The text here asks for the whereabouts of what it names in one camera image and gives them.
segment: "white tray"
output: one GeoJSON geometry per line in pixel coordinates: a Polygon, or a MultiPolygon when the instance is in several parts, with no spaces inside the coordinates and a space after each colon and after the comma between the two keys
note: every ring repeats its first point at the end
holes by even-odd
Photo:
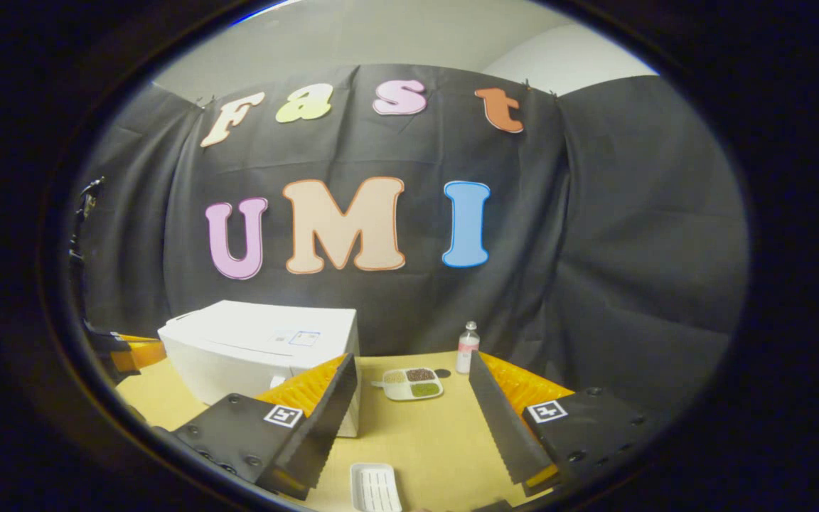
{"type": "Polygon", "coordinates": [[[381,376],[380,382],[372,382],[371,385],[375,387],[380,387],[384,389],[384,395],[391,400],[397,401],[405,401],[405,400],[426,400],[429,398],[435,398],[436,396],[444,395],[444,386],[441,385],[441,379],[438,379],[438,375],[435,373],[435,370],[431,368],[403,368],[399,370],[387,370],[384,372],[384,375],[381,376]],[[410,381],[407,378],[407,371],[408,370],[428,370],[434,378],[432,379],[425,379],[422,381],[410,381]],[[385,382],[388,375],[403,375],[403,381],[398,383],[389,383],[385,382]],[[412,386],[413,385],[422,385],[423,383],[433,383],[433,385],[438,386],[438,392],[434,395],[423,395],[423,396],[413,396],[412,393],[412,386]]]}
{"type": "Polygon", "coordinates": [[[353,508],[360,512],[401,512],[397,479],[390,464],[352,464],[353,508]]]}

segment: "seeds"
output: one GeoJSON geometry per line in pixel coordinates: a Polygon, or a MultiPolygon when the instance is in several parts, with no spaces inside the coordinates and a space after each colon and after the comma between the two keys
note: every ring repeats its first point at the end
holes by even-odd
{"type": "Polygon", "coordinates": [[[406,381],[407,379],[403,376],[403,372],[394,372],[384,375],[384,382],[386,383],[405,383],[406,381]]]}
{"type": "Polygon", "coordinates": [[[420,385],[412,385],[409,388],[412,390],[413,396],[438,395],[439,392],[436,383],[420,383],[420,385]]]}
{"type": "Polygon", "coordinates": [[[431,370],[416,368],[415,370],[407,370],[407,378],[409,378],[410,382],[430,381],[435,379],[435,373],[432,373],[431,370]]]}

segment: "pink letter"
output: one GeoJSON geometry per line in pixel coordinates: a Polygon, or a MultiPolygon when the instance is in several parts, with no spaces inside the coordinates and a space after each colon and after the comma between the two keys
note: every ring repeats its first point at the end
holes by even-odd
{"type": "Polygon", "coordinates": [[[383,116],[407,116],[425,110],[425,97],[420,93],[425,85],[418,80],[391,80],[378,85],[375,94],[381,100],[375,100],[371,107],[383,116]]]}
{"type": "Polygon", "coordinates": [[[204,212],[208,217],[210,258],[221,274],[230,279],[248,279],[261,269],[261,213],[267,209],[266,198],[248,198],[240,202],[245,215],[245,258],[237,260],[230,255],[227,243],[227,218],[233,211],[227,202],[212,204],[204,212]]]}

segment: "blue letter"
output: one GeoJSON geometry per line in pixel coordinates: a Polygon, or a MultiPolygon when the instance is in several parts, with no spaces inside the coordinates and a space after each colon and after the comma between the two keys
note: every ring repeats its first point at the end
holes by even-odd
{"type": "Polygon", "coordinates": [[[444,264],[449,267],[475,267],[487,262],[488,253],[482,247],[482,208],[491,195],[484,183],[449,181],[444,195],[453,203],[451,249],[444,253],[444,264]]]}

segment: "letter m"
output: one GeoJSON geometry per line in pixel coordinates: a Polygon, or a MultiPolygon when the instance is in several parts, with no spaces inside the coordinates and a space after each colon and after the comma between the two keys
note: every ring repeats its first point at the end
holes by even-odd
{"type": "Polygon", "coordinates": [[[286,185],[283,196],[293,205],[292,273],[315,273],[324,260],[315,253],[315,239],[338,270],[347,265],[355,239],[362,237],[355,266],[363,271],[391,271],[406,263],[397,249],[397,197],[403,181],[369,178],[355,192],[347,213],[341,212],[328,187],[316,179],[286,185]]]}

